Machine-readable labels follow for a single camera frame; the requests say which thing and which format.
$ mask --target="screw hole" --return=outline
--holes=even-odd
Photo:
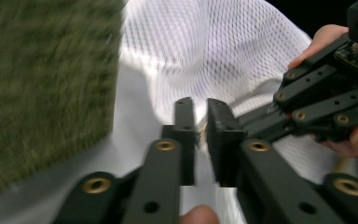
[[[295,75],[296,75],[295,73],[291,72],[291,73],[288,73],[288,74],[286,75],[286,77],[291,79],[291,78],[294,78]]]
[[[340,123],[348,123],[350,121],[350,118],[346,115],[338,115],[337,119]]]
[[[159,210],[158,203],[148,202],[144,205],[144,211],[148,214],[156,213]]]
[[[95,181],[94,183],[91,184],[91,188],[98,189],[101,187],[102,184],[103,184],[103,182],[101,180]]]
[[[316,208],[310,203],[300,203],[298,207],[305,213],[316,214]]]
[[[283,92],[278,92],[277,98],[278,98],[279,100],[283,100],[283,99],[284,99],[284,93],[283,93]]]
[[[268,151],[269,150],[269,146],[267,146],[264,143],[261,142],[252,142],[249,146],[249,148],[253,151],[257,151],[257,152],[263,152],[263,151]]]
[[[305,113],[302,112],[302,111],[297,112],[297,113],[296,113],[296,118],[297,118],[297,119],[300,119],[300,120],[305,119]]]
[[[175,144],[173,142],[165,141],[165,142],[158,142],[156,148],[161,151],[169,151],[175,148]]]
[[[350,190],[357,190],[357,188],[353,185],[353,184],[350,184],[350,183],[343,183],[342,184],[345,188],[347,189],[350,189]]]

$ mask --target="human hand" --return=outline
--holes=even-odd
[[[219,224],[219,219],[212,208],[199,205],[182,216],[179,224]]]
[[[347,27],[338,25],[325,25],[316,32],[308,48],[289,63],[288,69],[299,66],[306,58],[309,58],[347,32]],[[358,157],[358,127],[351,132],[349,141],[340,143],[326,141],[322,142],[322,145],[335,150],[343,156]]]

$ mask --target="brass screw insert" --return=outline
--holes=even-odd
[[[156,148],[161,151],[170,151],[175,148],[175,144],[169,141],[157,142]]]
[[[296,113],[296,119],[300,119],[300,120],[305,119],[305,113],[302,112],[302,111],[298,111],[298,112]]]
[[[269,146],[267,146],[266,144],[261,143],[261,142],[252,142],[250,144],[249,148],[253,151],[258,151],[258,152],[263,152],[263,151],[269,150]]]
[[[278,92],[277,93],[277,99],[278,100],[283,100],[284,99],[284,93],[283,92]]]
[[[290,78],[290,79],[294,78],[295,76],[296,76],[296,74],[293,72],[286,74],[286,77]]]
[[[102,177],[95,177],[88,180],[83,185],[83,190],[90,194],[102,193],[109,189],[110,185],[110,180]]]
[[[358,196],[358,182],[351,179],[338,178],[334,181],[334,187],[346,194]]]
[[[348,123],[350,121],[350,118],[348,118],[346,115],[338,115],[337,119],[340,123]]]

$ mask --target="green fabric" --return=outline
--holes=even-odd
[[[0,0],[0,189],[112,131],[122,0]]]

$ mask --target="white mesh fabric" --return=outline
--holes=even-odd
[[[184,97],[193,99],[199,124],[207,98],[228,103],[236,115],[271,101],[287,64],[310,43],[263,0],[130,0],[125,15],[121,60],[146,75],[164,124]],[[313,181],[333,165],[333,153],[308,138],[275,147]],[[243,223],[232,190],[216,196],[221,223]]]

